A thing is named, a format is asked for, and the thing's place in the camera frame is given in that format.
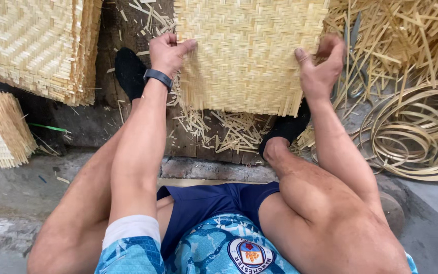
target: navy blue shorts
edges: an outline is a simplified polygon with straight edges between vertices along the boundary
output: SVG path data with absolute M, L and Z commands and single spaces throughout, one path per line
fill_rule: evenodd
M 279 192 L 277 182 L 268 184 L 228 183 L 215 186 L 162 186 L 157 200 L 172 195 L 175 200 L 167 233 L 161 241 L 161 256 L 166 261 L 174 253 L 180 238 L 193 226 L 223 213 L 249 218 L 261 231 L 258 209 L 269 195 Z

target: foot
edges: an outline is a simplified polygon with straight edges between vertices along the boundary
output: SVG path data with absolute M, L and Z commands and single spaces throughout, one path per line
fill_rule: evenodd
M 296 118 L 293 116 L 278 117 L 271 131 L 264 136 L 263 141 L 261 141 L 261 144 L 259 144 L 258 152 L 260 156 L 265 159 L 263 156 L 265 147 L 268 141 L 275 137 L 281 137 L 285 139 L 285 144 L 287 147 L 289 147 L 291 143 L 307 128 L 308 122 L 310 121 L 310 116 L 310 109 L 308 108 L 307 101 L 304 98 L 300 108 L 298 109 L 298 116 Z
M 130 102 L 140 98 L 144 90 L 143 75 L 147 71 L 143 62 L 131 49 L 122 47 L 116 54 L 114 67 L 119 85 L 128 95 Z

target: stack of woven bamboo mats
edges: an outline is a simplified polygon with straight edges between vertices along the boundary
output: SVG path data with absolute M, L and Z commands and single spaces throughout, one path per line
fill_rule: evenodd
M 0 92 L 0 168 L 28 163 L 36 148 L 20 104 L 13 95 Z
M 92 104 L 101 5 L 0 1 L 0 81 L 69 105 Z
M 329 0 L 176 0 L 186 56 L 180 99 L 194 109 L 297 115 L 296 47 L 317 50 Z

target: smartwatch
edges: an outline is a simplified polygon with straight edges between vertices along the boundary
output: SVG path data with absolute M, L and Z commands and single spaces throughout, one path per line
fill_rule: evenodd
M 165 73 L 154 69 L 147 69 L 143 75 L 144 84 L 148 82 L 148 78 L 155 78 L 156 80 L 162 82 L 167 86 L 168 92 L 172 90 L 172 79 L 170 79 Z

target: person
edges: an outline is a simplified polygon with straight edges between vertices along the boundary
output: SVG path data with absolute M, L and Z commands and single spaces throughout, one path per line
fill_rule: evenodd
M 151 68 L 173 79 L 197 42 L 150 41 Z M 327 35 L 314 66 L 298 48 L 305 94 L 259 153 L 279 183 L 163 187 L 167 86 L 122 48 L 116 76 L 130 117 L 75 177 L 43 224 L 28 273 L 417 273 L 381 208 L 376 179 L 332 109 L 345 53 Z M 319 166 L 288 147 L 312 116 Z

